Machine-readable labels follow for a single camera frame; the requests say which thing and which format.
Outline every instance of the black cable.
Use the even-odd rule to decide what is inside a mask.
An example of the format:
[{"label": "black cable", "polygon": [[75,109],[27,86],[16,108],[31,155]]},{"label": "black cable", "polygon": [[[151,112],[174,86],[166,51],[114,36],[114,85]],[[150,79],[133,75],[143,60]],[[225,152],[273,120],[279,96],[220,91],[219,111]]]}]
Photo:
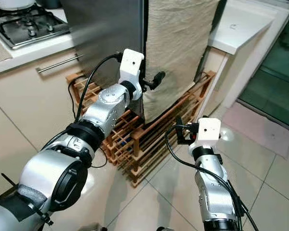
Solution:
[{"label": "black cable", "polygon": [[246,205],[242,202],[242,208],[246,214],[246,216],[248,217],[248,219],[250,220],[251,225],[253,226],[255,231],[259,231],[255,221],[253,220],[253,218],[251,217],[249,210],[247,209]]},{"label": "black cable", "polygon": [[[175,128],[177,128],[177,127],[180,127],[180,128],[189,128],[189,126],[186,126],[186,125],[174,125],[174,126],[170,127],[170,128],[168,129],[168,131],[166,131],[166,133],[165,133],[166,145],[167,145],[167,147],[168,147],[171,155],[173,156],[173,158],[176,159],[177,161],[179,161],[181,164],[184,164],[184,165],[189,166],[189,167],[192,167],[192,168],[194,168],[194,169],[196,169],[196,170],[198,170],[198,171],[201,171],[201,172],[204,172],[204,173],[206,173],[206,174],[209,174],[209,175],[211,175],[212,177],[214,177],[216,180],[218,180],[218,182],[230,193],[230,195],[231,195],[231,197],[232,197],[232,200],[233,200],[233,203],[234,203],[234,209],[235,209],[236,214],[240,214],[240,213],[238,212],[238,210],[240,210],[240,208],[238,208],[238,205],[236,204],[237,202],[240,202],[240,204],[241,204],[240,207],[243,208],[243,210],[244,210],[244,212],[246,213],[248,219],[250,220],[253,228],[255,229],[255,231],[259,231],[258,228],[257,228],[257,226],[256,226],[256,224],[255,224],[255,222],[254,222],[254,220],[252,219],[251,215],[249,214],[247,207],[246,207],[245,204],[241,201],[241,199],[238,197],[238,195],[237,195],[236,191],[234,190],[234,188],[232,187],[230,181],[228,181],[228,183],[226,183],[220,176],[216,175],[215,173],[213,173],[213,172],[211,172],[211,171],[209,171],[209,170],[207,170],[207,169],[205,169],[205,168],[198,167],[198,166],[196,166],[196,165],[193,165],[193,164],[190,164],[190,163],[188,163],[188,162],[186,162],[186,161],[183,161],[183,160],[181,160],[180,158],[178,158],[178,157],[176,156],[176,154],[174,153],[174,151],[173,151],[173,149],[172,149],[172,147],[171,147],[171,144],[170,144],[170,142],[169,142],[168,135],[169,135]],[[241,217],[240,217],[240,216],[238,216],[238,220],[237,220],[237,221],[238,221],[238,225],[242,227],[242,221],[241,221]]]},{"label": "black cable", "polygon": [[[230,188],[232,189],[232,191],[234,192],[234,194],[236,195],[236,197],[238,197],[238,195],[237,195],[234,187],[232,186],[230,180],[227,180],[227,183],[229,184]],[[237,221],[238,230],[239,230],[239,231],[243,230],[241,216],[238,216],[236,221]]]},{"label": "black cable", "polygon": [[16,184],[4,173],[1,173],[1,175],[3,176],[3,178],[6,179],[7,182],[9,182],[12,186],[15,186]]},{"label": "black cable", "polygon": [[121,62],[120,58],[122,59],[122,53],[119,53],[119,54],[112,54],[110,56],[107,56],[106,58],[104,58],[102,61],[100,61],[98,63],[98,65],[95,66],[95,68],[92,70],[92,72],[90,73],[89,77],[88,77],[88,80],[86,82],[86,85],[83,89],[83,92],[81,94],[81,98],[80,98],[80,101],[79,101],[79,105],[78,105],[78,110],[77,110],[77,115],[76,115],[76,118],[75,118],[75,122],[78,122],[79,121],[79,118],[80,118],[80,113],[81,113],[81,109],[82,109],[82,103],[83,103],[83,99],[85,98],[85,95],[86,95],[86,91],[89,87],[89,84],[91,82],[91,79],[93,77],[93,75],[95,74],[95,72],[97,71],[97,69],[104,63],[106,62],[107,60],[109,59],[112,59],[112,58],[116,58],[118,60],[118,62]]},{"label": "black cable", "polygon": [[181,164],[184,164],[184,165],[186,165],[186,166],[195,168],[196,170],[199,170],[199,171],[201,171],[201,172],[204,172],[204,173],[207,173],[207,174],[213,176],[214,178],[216,178],[216,179],[221,183],[221,185],[223,185],[223,187],[224,187],[227,191],[229,191],[229,193],[231,194],[232,197],[235,197],[235,194],[234,194],[233,190],[230,188],[230,186],[229,186],[220,176],[216,175],[215,173],[213,173],[213,172],[211,172],[211,171],[209,171],[209,170],[207,170],[207,169],[205,169],[205,168],[198,167],[198,166],[196,166],[196,165],[193,165],[193,164],[190,164],[190,163],[188,163],[188,162],[185,162],[184,160],[181,160],[180,158],[178,158],[178,157],[175,155],[175,153],[174,153],[174,151],[173,151],[173,149],[172,149],[172,147],[171,147],[171,145],[170,145],[168,135],[169,135],[170,132],[172,132],[172,131],[173,131],[175,128],[177,128],[177,127],[189,128],[189,127],[186,126],[186,125],[174,125],[174,126],[172,126],[168,131],[166,131],[166,133],[165,133],[166,145],[167,145],[167,147],[168,147],[171,155],[173,156],[173,158],[176,159],[177,161],[179,161]]},{"label": "black cable", "polygon": [[66,129],[63,131],[60,131],[57,135],[55,135],[54,137],[52,137],[45,145],[44,147],[42,147],[41,150],[43,150],[44,148],[46,148],[50,143],[52,143],[53,141],[55,141],[59,136],[61,136],[62,134],[66,133]]},{"label": "black cable", "polygon": [[70,96],[70,98],[71,98],[71,101],[72,101],[72,110],[73,110],[74,119],[76,118],[76,114],[75,114],[75,110],[74,110],[74,99],[73,99],[72,93],[71,93],[71,91],[70,91],[70,87],[71,87],[71,86],[75,83],[75,81],[76,81],[77,79],[79,79],[79,78],[83,78],[83,76],[79,76],[79,77],[73,79],[73,80],[69,83],[69,85],[68,85],[68,87],[67,87],[68,94],[69,94],[69,96]]},{"label": "black cable", "polygon": [[103,165],[101,165],[101,166],[91,166],[91,167],[93,167],[93,168],[101,168],[101,167],[104,167],[104,166],[107,164],[107,161],[108,161],[107,156],[106,156],[106,153],[104,152],[104,150],[103,150],[102,148],[99,148],[99,149],[101,149],[101,151],[104,153],[105,163],[104,163]]}]

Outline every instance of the beige cabinet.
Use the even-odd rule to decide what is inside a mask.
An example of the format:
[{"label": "beige cabinet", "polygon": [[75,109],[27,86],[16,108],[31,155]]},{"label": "beige cabinet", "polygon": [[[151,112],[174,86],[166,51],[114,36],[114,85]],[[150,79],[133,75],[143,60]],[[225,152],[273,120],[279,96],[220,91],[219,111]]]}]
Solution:
[{"label": "beige cabinet", "polygon": [[229,54],[216,48],[211,48],[207,61],[205,63],[204,71],[214,71],[216,73],[215,80],[210,86],[207,97],[200,109],[199,116],[208,116],[221,103],[221,99],[216,95],[223,83],[223,71],[229,59]]},{"label": "beige cabinet", "polygon": [[1,173],[18,182],[21,170],[36,152],[0,109],[0,194],[11,187]]},{"label": "beige cabinet", "polygon": [[35,68],[74,56],[69,50],[0,74],[0,108],[38,150],[73,122],[65,77],[81,68],[77,60],[42,74]]}]

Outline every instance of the gas stove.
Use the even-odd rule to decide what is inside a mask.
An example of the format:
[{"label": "gas stove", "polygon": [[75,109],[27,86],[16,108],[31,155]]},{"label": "gas stove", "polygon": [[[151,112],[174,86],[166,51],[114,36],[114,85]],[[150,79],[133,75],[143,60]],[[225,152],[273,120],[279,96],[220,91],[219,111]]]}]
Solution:
[{"label": "gas stove", "polygon": [[69,33],[68,24],[34,4],[18,10],[0,10],[0,38],[13,50]]}]

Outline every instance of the pot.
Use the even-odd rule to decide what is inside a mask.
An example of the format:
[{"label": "pot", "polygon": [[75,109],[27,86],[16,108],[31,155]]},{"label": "pot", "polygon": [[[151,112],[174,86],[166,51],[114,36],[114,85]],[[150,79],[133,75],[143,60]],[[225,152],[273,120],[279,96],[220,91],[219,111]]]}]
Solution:
[{"label": "pot", "polygon": [[37,0],[38,4],[46,9],[57,9],[62,7],[60,0]]},{"label": "pot", "polygon": [[0,0],[0,9],[5,11],[17,11],[28,8],[35,0]]}]

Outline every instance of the stainless steel refrigerator door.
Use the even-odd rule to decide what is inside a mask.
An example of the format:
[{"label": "stainless steel refrigerator door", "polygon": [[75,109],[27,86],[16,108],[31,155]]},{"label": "stainless steel refrigerator door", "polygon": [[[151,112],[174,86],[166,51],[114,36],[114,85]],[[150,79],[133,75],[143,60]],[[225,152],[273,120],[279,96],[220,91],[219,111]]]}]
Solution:
[{"label": "stainless steel refrigerator door", "polygon": [[[143,0],[61,0],[84,73],[108,55],[130,48],[144,52]],[[119,79],[119,63],[107,61],[93,80],[102,88]],[[130,104],[142,116],[142,98]]]}]

